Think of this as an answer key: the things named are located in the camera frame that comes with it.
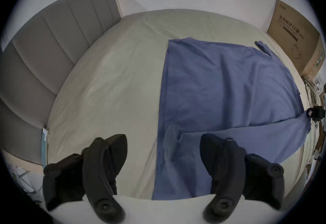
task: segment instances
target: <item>bed frame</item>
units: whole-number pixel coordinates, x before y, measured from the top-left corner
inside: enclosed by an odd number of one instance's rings
[[[0,51],[2,149],[41,164],[42,130],[56,95],[79,58],[120,20],[116,0],[58,0],[16,33]]]

